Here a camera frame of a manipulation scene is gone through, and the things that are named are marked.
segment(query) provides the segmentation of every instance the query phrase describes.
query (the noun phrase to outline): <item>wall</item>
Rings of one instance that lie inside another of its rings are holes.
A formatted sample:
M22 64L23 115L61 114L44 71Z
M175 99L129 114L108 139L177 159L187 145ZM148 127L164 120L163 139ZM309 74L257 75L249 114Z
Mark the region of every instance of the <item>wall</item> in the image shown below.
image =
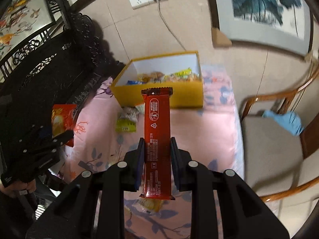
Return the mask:
M201 64L225 66L238 107L248 96L291 88L307 73L307 63L275 49L255 44L213 48L207 0L163 1L161 11L186 49L199 51ZM156 4L133 10L129 0L95 0L81 12L99 25L117 60L128 62L136 57L182 50L161 21ZM297 108L305 124L319 111L318 81L312 86ZM271 105L257 104L252 112Z

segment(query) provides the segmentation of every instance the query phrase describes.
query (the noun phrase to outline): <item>yellow box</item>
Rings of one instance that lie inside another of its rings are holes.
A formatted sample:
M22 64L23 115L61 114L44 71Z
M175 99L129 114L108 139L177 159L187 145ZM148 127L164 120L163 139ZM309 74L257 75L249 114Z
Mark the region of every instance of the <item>yellow box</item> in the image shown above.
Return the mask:
M137 58L131 60L116 77L111 91L122 107L134 107L144 102L141 91L148 88L172 87L170 98L172 108L202 107L203 82L163 82L126 85L128 80L137 80L138 74L162 72L169 75L187 68L202 76L197 51L186 51Z

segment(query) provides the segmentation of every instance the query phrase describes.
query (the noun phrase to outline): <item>yellow-green snack packet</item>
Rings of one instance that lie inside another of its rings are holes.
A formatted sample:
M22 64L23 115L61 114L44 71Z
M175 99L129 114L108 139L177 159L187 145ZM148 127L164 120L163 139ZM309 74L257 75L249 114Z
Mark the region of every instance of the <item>yellow-green snack packet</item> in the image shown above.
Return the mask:
M136 123L128 119L118 119L115 127L116 132L136 132Z
M177 76L177 77L184 77L184 76L190 75L191 73L192 73L192 69L187 68L187 69L185 69L185 70L181 70L181 71L179 71L179 72L176 72L176 73L174 73L173 75L174 75L174 76Z

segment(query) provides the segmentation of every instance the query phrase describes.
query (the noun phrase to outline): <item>blue cloth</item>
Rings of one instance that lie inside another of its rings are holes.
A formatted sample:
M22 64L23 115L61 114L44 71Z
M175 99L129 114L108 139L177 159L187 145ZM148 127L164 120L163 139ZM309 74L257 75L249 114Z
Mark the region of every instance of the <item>blue cloth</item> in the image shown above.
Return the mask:
M294 136L299 136L304 127L301 124L300 117L294 112L287 112L285 114L276 114L272 111L265 111L264 118L274 119L280 126L289 131Z

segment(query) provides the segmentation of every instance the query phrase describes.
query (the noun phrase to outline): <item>person's hand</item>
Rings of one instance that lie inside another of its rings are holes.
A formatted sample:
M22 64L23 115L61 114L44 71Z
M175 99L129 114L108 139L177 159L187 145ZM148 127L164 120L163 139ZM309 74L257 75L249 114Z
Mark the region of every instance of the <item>person's hand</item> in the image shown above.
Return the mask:
M15 191L22 191L22 190L28 190L29 193L35 192L36 190L36 184L35 180L29 182L29 183L23 183L21 181L15 181L8 187L4 187L1 180L0 180L0 191L9 196L10 198L15 198L16 193Z

